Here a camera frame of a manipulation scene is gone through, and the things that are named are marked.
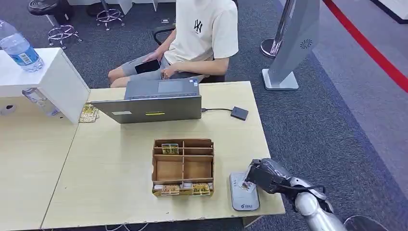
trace speaker grille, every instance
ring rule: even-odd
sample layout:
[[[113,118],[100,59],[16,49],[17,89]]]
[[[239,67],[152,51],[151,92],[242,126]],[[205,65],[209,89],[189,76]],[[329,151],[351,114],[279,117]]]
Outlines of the speaker grille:
[[[311,39],[305,39],[303,42],[300,43],[300,48],[307,49],[313,45],[313,41]]]

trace laptop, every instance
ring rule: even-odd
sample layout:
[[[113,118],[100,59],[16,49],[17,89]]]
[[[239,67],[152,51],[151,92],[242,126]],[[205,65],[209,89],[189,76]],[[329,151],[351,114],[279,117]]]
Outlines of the laptop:
[[[195,79],[130,81],[123,100],[90,103],[120,124],[201,118]]]

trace white card reader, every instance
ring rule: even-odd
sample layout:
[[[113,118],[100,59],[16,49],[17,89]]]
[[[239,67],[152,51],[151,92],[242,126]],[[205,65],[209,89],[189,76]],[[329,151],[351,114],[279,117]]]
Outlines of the white card reader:
[[[248,192],[239,186],[245,172],[233,172],[229,175],[232,207],[237,211],[251,211],[259,208],[258,191]]]

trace cable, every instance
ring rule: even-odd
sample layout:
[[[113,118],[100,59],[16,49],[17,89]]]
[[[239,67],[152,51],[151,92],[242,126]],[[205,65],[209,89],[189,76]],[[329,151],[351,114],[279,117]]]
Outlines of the cable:
[[[149,223],[146,223],[146,224],[143,226],[143,228],[141,228],[141,229],[138,230],[138,231],[142,231],[148,224],[149,224]],[[123,224],[123,225],[125,226],[125,228],[126,228],[127,231],[130,231],[130,230],[128,229],[128,227],[126,226],[126,224]]]
[[[139,229],[138,231],[142,231],[148,224],[149,224],[149,223],[146,223],[146,224],[145,224],[141,229]],[[120,229],[122,226],[124,226],[127,231],[130,231],[130,229],[126,226],[126,223],[123,223],[123,224],[119,225],[118,227],[114,228],[113,230],[109,230],[109,229],[108,229],[108,226],[105,225],[105,230],[106,230],[106,231],[116,231],[116,230]]]
[[[232,110],[228,108],[201,108],[201,112],[213,111],[213,110],[224,110],[224,111],[232,112]]]
[[[310,187],[304,187],[304,186],[302,186],[302,187],[291,187],[291,186],[286,186],[286,185],[278,184],[278,183],[274,183],[274,184],[276,184],[276,185],[278,185],[278,186],[280,186],[282,188],[285,188],[285,189],[293,189],[293,190],[305,190],[305,189],[322,188],[323,193],[324,194],[326,193],[326,188],[323,185],[313,185],[313,186],[310,186]]]

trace ny logo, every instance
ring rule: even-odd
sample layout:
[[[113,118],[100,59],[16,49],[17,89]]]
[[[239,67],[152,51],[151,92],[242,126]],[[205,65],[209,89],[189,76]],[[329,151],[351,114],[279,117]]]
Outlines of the ny logo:
[[[194,29],[197,33],[201,33],[201,27],[203,27],[203,24],[201,23],[201,21],[195,20],[195,24],[194,24]]]

